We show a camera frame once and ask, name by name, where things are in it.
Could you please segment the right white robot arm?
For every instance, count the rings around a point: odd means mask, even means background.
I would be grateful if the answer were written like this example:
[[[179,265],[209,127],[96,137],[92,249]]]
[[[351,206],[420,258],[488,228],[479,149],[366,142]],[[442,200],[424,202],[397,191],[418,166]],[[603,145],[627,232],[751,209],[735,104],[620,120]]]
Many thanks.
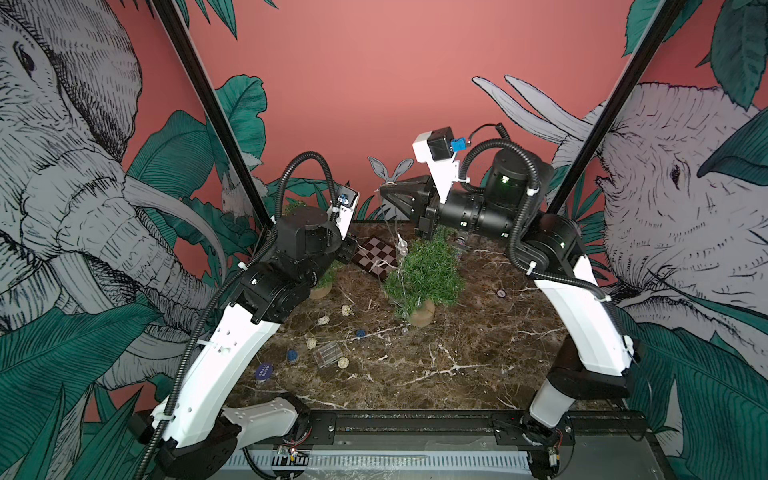
[[[577,400],[626,398],[637,359],[635,341],[617,324],[609,296],[597,285],[576,224],[540,210],[541,183],[504,176],[478,191],[439,194],[429,176],[380,190],[423,239],[438,228],[503,242],[511,265],[533,280],[555,308],[567,336],[518,429],[533,445],[551,445]]]

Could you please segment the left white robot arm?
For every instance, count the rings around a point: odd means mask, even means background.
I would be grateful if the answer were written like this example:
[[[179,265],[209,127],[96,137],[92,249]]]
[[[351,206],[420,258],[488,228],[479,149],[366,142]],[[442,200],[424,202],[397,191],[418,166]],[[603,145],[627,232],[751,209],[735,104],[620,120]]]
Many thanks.
[[[218,326],[195,361],[182,361],[171,394],[130,421],[146,449],[137,479],[207,479],[239,449],[266,439],[296,445],[311,431],[309,408],[291,394],[251,407],[224,403],[253,357],[310,296],[334,261],[347,263],[356,242],[354,210],[302,207],[277,220],[264,252],[240,267]]]

